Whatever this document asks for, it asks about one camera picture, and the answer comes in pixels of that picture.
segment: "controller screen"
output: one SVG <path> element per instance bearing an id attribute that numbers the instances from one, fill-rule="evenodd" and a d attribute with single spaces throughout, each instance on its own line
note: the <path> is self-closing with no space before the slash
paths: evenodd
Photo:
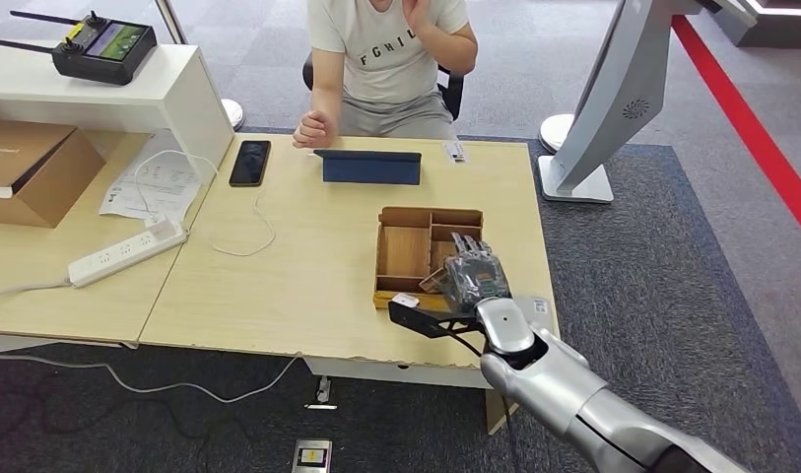
<path id="1" fill-rule="evenodd" d="M 112 22 L 96 42 L 87 50 L 87 54 L 104 59 L 122 61 L 145 33 L 144 27 L 124 25 Z"/>

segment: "white t-shirt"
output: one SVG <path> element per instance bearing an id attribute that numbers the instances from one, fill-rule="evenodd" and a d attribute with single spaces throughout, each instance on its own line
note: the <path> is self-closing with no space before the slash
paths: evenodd
<path id="1" fill-rule="evenodd" d="M 403 0 L 378 12 L 369 0 L 306 0 L 312 46 L 344 52 L 344 90 L 361 101 L 402 103 L 434 89 L 437 63 L 403 16 Z M 464 0 L 431 0 L 430 20 L 453 34 L 469 20 Z"/>

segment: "speaker grille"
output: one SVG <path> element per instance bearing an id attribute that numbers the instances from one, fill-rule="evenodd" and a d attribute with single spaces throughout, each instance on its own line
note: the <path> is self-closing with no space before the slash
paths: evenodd
<path id="1" fill-rule="evenodd" d="M 635 99 L 624 107 L 624 118 L 637 120 L 649 111 L 649 102 L 644 99 Z"/>

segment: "robotic arm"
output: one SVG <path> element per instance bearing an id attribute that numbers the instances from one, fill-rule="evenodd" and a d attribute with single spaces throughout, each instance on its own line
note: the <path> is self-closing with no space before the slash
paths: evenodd
<path id="1" fill-rule="evenodd" d="M 481 331 L 487 340 L 481 356 L 487 382 L 573 445 L 599 473 L 749 473 L 702 439 L 656 421 L 614 394 L 582 355 L 510 298 L 499 260 L 487 245 L 462 246 L 454 237 L 459 254 L 445 262 L 443 287 L 458 313 L 391 302 L 392 321 L 430 338 Z"/>
<path id="2" fill-rule="evenodd" d="M 600 473 L 748 473 L 703 440 L 672 429 L 607 388 L 572 347 L 531 327 L 511 299 L 476 307 L 490 351 L 484 378 Z"/>

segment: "wooden sorting box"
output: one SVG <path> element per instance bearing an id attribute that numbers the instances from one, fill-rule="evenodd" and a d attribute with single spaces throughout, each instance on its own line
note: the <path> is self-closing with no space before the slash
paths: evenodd
<path id="1" fill-rule="evenodd" d="M 387 308 L 397 293 L 415 296 L 421 308 L 448 310 L 442 295 L 425 294 L 418 286 L 443 260 L 456 253 L 452 232 L 482 239 L 478 210 L 385 207 L 379 214 L 373 302 Z"/>

